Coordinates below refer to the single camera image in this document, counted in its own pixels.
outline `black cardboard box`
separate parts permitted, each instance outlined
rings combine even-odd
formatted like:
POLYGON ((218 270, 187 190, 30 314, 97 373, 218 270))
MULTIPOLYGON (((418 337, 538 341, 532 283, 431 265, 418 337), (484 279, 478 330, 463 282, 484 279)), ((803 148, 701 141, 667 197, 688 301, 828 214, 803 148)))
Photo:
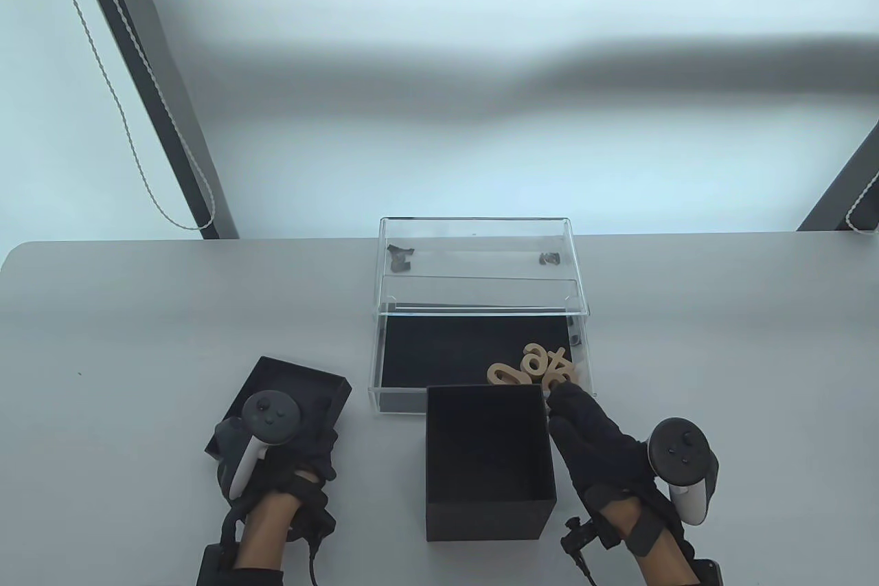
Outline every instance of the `black cardboard box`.
MULTIPOLYGON (((329 398, 330 408, 326 412, 323 423, 330 428, 336 425, 348 395, 351 394, 351 385, 340 375, 299 366, 298 363, 282 362, 272 357, 260 357, 242 385, 241 391, 238 392, 238 396, 229 406, 226 416, 220 420, 229 419, 230 416, 241 416, 244 402, 263 389, 285 392, 299 404, 302 410, 310 410, 318 398, 329 398)), ((211 436, 205 452, 215 460, 219 460, 220 454, 217 451, 216 439, 211 436)))
POLYGON ((556 505, 539 385, 427 389, 428 540, 534 540, 556 505))

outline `white controller handle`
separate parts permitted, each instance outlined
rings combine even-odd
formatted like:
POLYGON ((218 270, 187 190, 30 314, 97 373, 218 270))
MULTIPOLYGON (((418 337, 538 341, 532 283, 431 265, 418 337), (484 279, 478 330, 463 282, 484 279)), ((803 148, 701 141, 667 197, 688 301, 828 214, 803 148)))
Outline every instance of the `white controller handle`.
POLYGON ((251 480, 251 474, 257 466, 257 460, 263 460, 266 457, 266 451, 269 444, 251 436, 251 441, 247 443, 244 449, 244 455, 238 463, 238 469, 235 470, 235 476, 232 477, 232 485, 229 486, 229 500, 235 500, 244 492, 247 484, 251 480))

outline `hand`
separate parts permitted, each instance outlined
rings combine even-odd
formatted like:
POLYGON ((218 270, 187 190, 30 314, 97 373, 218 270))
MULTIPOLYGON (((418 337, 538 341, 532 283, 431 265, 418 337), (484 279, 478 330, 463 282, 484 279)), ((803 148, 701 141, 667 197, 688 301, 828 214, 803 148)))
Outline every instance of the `hand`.
POLYGON ((335 530, 336 520, 326 511, 327 497, 321 492, 327 480, 336 478, 332 448, 339 436, 324 426, 329 406, 327 399, 304 410, 304 423, 295 438, 288 444, 269 447, 266 457, 258 461, 242 495, 230 502, 231 510, 223 524, 225 544, 233 542, 236 521, 244 520, 277 493, 291 495, 301 504, 289 523, 288 542, 305 538, 316 548, 335 530))
POLYGON ((681 517, 656 486, 647 444, 622 433, 595 398, 570 382, 554 386, 547 404, 549 434, 568 467, 574 489, 596 523, 602 543, 619 543, 619 536, 613 532, 628 534, 641 507, 647 506, 691 560, 694 552, 684 540, 681 517))

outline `cable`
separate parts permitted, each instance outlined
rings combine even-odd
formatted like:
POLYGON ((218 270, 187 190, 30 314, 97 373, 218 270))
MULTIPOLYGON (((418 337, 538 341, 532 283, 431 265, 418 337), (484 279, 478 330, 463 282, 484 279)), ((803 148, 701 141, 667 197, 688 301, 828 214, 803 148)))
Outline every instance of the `cable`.
POLYGON ((867 193, 870 191, 870 188, 873 187, 873 183, 879 180, 879 172, 876 172, 876 175, 872 178, 872 180, 867 184, 867 187, 864 188, 863 192, 861 192, 857 199, 854 200, 851 208, 848 209, 848 213, 845 213, 845 224, 848 225, 848 228, 855 232, 855 234, 861 234, 864 236, 875 236, 879 234, 879 226, 875 228, 873 231, 864 231, 863 229, 857 228, 852 224, 852 213, 854 213, 854 209, 858 207, 860 202, 863 202, 864 197, 867 196, 867 193))
POLYGON ((113 96, 113 102, 116 103, 116 109, 119 111, 119 117, 122 118, 122 127, 125 128, 125 136, 128 138, 128 146, 131 148, 131 155, 135 157, 135 165, 137 166, 137 171, 141 175, 141 180, 144 182, 144 187, 147 188, 147 194, 150 195, 150 199, 153 202, 153 205, 156 206, 158 212, 162 213, 162 216, 167 219, 167 221, 171 222, 173 225, 178 226, 181 229, 185 229, 186 231, 200 231, 201 229, 207 229, 208 226, 214 224, 214 218, 216 217, 216 199, 214 199, 214 191, 211 188, 211 184, 207 182, 207 177, 205 177, 204 172, 201 171, 201 167, 198 166, 198 162, 195 162, 195 156, 192 155, 192 151, 189 149, 189 144, 186 143, 183 134, 180 133, 180 128, 176 125, 176 121, 174 120, 174 116, 168 107, 168 103, 164 98, 164 94, 162 93, 162 89, 159 88, 159 83, 156 80, 156 75, 153 74, 153 69, 150 66, 150 62, 147 61, 147 56, 144 55, 144 51, 141 49, 140 43, 135 38, 134 30, 132 30, 131 25, 128 23, 128 18, 126 18, 125 12, 122 11, 122 5, 119 4, 119 0, 113 0, 113 5, 116 6, 116 11, 119 12, 119 17, 122 18, 122 23, 125 25, 126 31, 128 31, 129 39, 131 39, 131 43, 134 43, 135 49, 137 50, 138 56, 141 58, 141 62, 144 63, 144 67, 147 70, 147 74, 150 74, 150 79, 153 81, 153 87, 156 89, 156 93, 158 94, 159 100, 162 102, 162 107, 164 108, 165 114, 168 115, 170 119, 170 124, 174 128, 174 133, 180 140, 180 144, 183 145, 183 150, 186 154, 186 158, 189 159, 189 162, 192 163, 192 166, 195 168, 195 171, 198 174, 198 177, 201 178, 201 181, 205 184, 205 188, 207 190, 207 194, 210 197, 210 218, 207 219, 207 222, 200 226, 186 226, 179 224, 179 222, 173 221, 170 218, 168 213, 164 212, 164 209, 156 200, 156 194, 153 194, 153 190, 150 187, 150 184, 147 182, 147 177, 144 174, 144 167, 141 165, 141 159, 137 155, 137 149, 135 149, 134 140, 131 137, 131 128, 128 126, 128 118, 125 115, 125 111, 122 109, 122 102, 119 100, 118 94, 116 94, 116 89, 113 87, 113 83, 110 81, 110 76, 107 75, 106 68, 104 68, 104 62, 101 59, 101 55, 98 55, 98 49, 95 45, 95 41, 91 36, 91 30, 89 30, 89 26, 85 23, 85 16, 82 15, 82 9, 79 6, 79 2, 76 0, 73 1, 73 8, 76 9, 76 15, 79 16, 79 22, 82 24, 82 29, 85 31, 85 37, 89 40, 89 46, 91 47, 91 54, 95 56, 95 61, 98 62, 98 68, 100 68, 101 75, 104 77, 104 83, 106 83, 107 89, 110 91, 110 95, 113 96))

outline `glove finger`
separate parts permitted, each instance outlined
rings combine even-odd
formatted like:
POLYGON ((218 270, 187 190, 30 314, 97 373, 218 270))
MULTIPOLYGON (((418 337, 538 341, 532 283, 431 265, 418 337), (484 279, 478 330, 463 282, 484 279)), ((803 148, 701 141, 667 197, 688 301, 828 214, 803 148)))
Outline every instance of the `glove finger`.
POLYGON ((634 442, 634 438, 619 430, 619 426, 605 414, 595 398, 572 382, 561 382, 554 386, 547 398, 547 406, 550 414, 567 419, 591 444, 634 442))
POLYGON ((621 474, 611 460, 595 446, 583 441, 578 430, 563 416, 549 420, 549 435, 562 454, 578 494, 594 485, 619 485, 621 474))

